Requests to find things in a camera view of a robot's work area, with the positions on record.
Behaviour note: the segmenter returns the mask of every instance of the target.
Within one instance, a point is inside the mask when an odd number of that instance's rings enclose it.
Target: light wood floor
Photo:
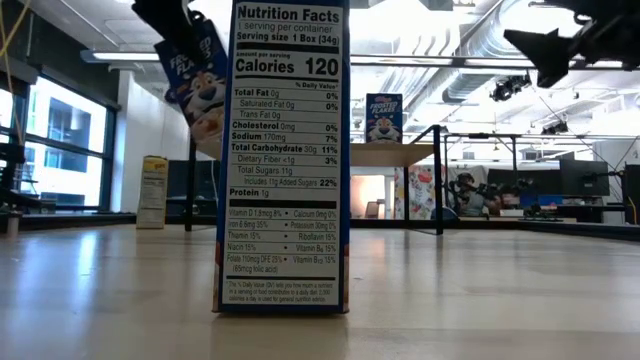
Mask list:
[[[351,313],[210,313],[214,231],[0,240],[0,359],[640,359],[640,247],[352,231]]]

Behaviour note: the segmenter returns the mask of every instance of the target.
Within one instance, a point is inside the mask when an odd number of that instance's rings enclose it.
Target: window frame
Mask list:
[[[75,89],[71,89],[63,83],[56,81],[49,76],[40,75],[40,78],[48,80],[60,87],[65,88],[68,91],[73,92],[78,96],[82,96],[87,100],[95,102],[91,97],[86,96],[82,92]],[[18,95],[13,95],[13,106],[20,119],[20,128],[18,128],[15,121],[12,121],[11,128],[5,128],[0,126],[0,133],[9,135],[9,141],[11,143],[17,143],[18,138],[16,134],[19,132],[22,135],[24,143],[32,142],[45,145],[52,149],[58,149],[68,151],[71,153],[92,156],[102,160],[102,174],[99,190],[99,202],[97,206],[84,206],[84,205],[56,205],[56,210],[60,211],[110,211],[111,210],[111,185],[113,174],[113,156],[114,156],[114,143],[115,143],[115,128],[116,128],[116,109],[113,109],[104,104],[97,103],[106,109],[105,119],[105,135],[103,152],[92,151],[74,144],[65,143],[62,141],[52,140],[49,138],[41,137],[27,132],[27,122],[29,121],[29,100],[31,98],[31,87],[29,87],[27,98],[22,98]],[[21,181],[17,181],[18,189],[21,187]]]

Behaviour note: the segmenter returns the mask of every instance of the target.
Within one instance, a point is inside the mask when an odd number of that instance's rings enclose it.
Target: black pole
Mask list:
[[[411,218],[409,217],[409,167],[405,166],[404,170],[404,227],[406,229],[409,228],[409,222]]]
[[[448,142],[449,136],[444,136],[444,202],[448,207],[451,207],[449,204],[449,149]]]
[[[517,157],[517,152],[516,152],[516,137],[512,136],[511,137],[511,147],[512,147],[512,154],[513,155],[513,184],[517,184],[518,183],[518,157]]]
[[[442,159],[440,158],[440,125],[433,127],[433,166],[436,178],[436,235],[444,233],[442,220]]]
[[[193,225],[193,199],[196,185],[196,142],[189,141],[189,162],[187,169],[187,201],[185,207],[184,231],[191,231]]]

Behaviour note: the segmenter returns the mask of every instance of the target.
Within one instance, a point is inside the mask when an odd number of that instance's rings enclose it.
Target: cereal box on table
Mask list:
[[[402,94],[367,94],[367,143],[402,144]]]
[[[227,54],[210,20],[194,24],[206,63],[196,64],[163,41],[156,44],[160,62],[169,79],[169,93],[180,105],[191,136],[197,144],[221,141]]]

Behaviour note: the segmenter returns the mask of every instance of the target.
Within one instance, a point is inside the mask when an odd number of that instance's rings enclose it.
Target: vitamin list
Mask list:
[[[235,6],[222,302],[336,306],[344,11]]]

